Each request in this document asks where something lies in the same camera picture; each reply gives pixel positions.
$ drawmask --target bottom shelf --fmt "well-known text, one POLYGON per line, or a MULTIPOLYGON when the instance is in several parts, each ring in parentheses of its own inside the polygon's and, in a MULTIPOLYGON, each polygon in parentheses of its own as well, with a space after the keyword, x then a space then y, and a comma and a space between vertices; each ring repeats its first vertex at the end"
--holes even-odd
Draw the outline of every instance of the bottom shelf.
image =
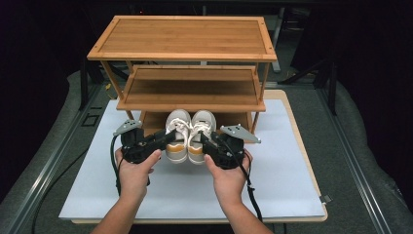
MULTIPOLYGON (((151 135, 157 131, 164 129, 166 121, 170 112, 149 112, 142 111, 139 120, 142 121, 142 129, 145 130, 145 135, 151 135)), ((220 133, 219 128, 221 126, 232 126, 241 124, 245 129, 251 132, 252 129, 252 117, 251 112, 243 113, 213 113, 216 119, 216 129, 220 133)))

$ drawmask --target pair of shoes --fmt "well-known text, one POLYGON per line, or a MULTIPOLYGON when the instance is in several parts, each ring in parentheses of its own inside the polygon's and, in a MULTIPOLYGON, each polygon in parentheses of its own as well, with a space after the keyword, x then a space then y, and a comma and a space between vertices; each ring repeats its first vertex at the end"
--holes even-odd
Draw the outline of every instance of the pair of shoes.
POLYGON ((166 123, 167 134, 176 130, 176 140, 167 145, 167 156, 174 164, 183 163, 188 157, 196 165, 205 162, 201 132, 210 138, 210 133, 216 131, 216 121, 213 114, 200 110, 191 116, 186 110, 172 111, 166 123))

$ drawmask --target white tabletop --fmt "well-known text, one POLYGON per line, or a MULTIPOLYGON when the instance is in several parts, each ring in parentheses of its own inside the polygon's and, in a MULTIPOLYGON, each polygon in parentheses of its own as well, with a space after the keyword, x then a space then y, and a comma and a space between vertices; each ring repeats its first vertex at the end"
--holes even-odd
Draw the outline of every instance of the white tabletop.
MULTIPOLYGON (((109 149, 113 131, 121 126, 127 115, 116 110, 117 102, 111 100, 106 107, 60 218, 74 222, 96 222, 118 199, 109 149)), ((284 104, 280 99, 265 99, 265 104, 267 111, 260 114, 255 131, 262 143, 245 145, 254 157, 250 178, 264 221, 325 220, 327 213, 319 199, 317 183, 307 155, 300 151, 284 104)), ((139 111, 133 112, 135 119, 139 114, 139 111)), ((118 137, 115 148, 120 146, 118 137)), ((136 222, 227 221, 216 200, 212 177, 205 165, 193 165, 189 160, 175 165, 163 155, 154 169, 136 222)), ((255 214, 246 189, 243 200, 255 214)))

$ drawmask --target dark background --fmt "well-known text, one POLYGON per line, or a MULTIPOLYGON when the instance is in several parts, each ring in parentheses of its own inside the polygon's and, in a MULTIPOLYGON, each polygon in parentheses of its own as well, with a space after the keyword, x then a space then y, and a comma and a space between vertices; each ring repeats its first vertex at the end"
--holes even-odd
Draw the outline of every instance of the dark background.
MULTIPOLYGON (((80 69, 81 60, 114 15, 139 15, 142 10, 146 15, 202 14, 202 1, 193 1, 194 7, 183 3, 131 2, 0 3, 1 200, 28 165, 60 112, 69 88, 67 76, 80 69)), ((279 7, 276 3, 225 2, 238 4, 229 3, 225 8, 215 4, 208 11, 268 15, 276 13, 279 7)), ((310 6, 309 1, 301 2, 305 7, 310 6)), ((357 104, 369 147, 379 166, 396 181, 413 211, 413 7, 410 2, 363 1, 352 8, 342 6, 342 2, 337 7, 332 7, 334 4, 314 7, 292 65, 305 69, 334 55, 338 79, 357 104), (349 23, 351 30, 343 37, 340 28, 349 23), (345 43, 334 48, 336 38, 346 38, 345 43)))

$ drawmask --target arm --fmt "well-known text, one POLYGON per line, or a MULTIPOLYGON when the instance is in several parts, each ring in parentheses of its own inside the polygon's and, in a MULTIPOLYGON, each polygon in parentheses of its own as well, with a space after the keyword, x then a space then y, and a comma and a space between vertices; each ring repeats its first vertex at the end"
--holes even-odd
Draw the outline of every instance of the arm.
MULTIPOLYGON (((146 195, 148 176, 161 158, 161 150, 154 151, 140 164, 123 161, 119 171, 122 191, 119 200, 106 214, 92 233, 129 233, 137 210, 146 195)), ((116 161, 121 162, 122 152, 116 150, 116 161)))
MULTIPOLYGON (((206 166, 213 176, 213 187, 222 211, 237 234, 244 233, 272 233, 258 218, 244 205, 241 193, 245 185, 245 177, 241 169, 222 170, 206 155, 206 166)), ((243 166, 247 170, 249 160, 244 157, 243 166)))

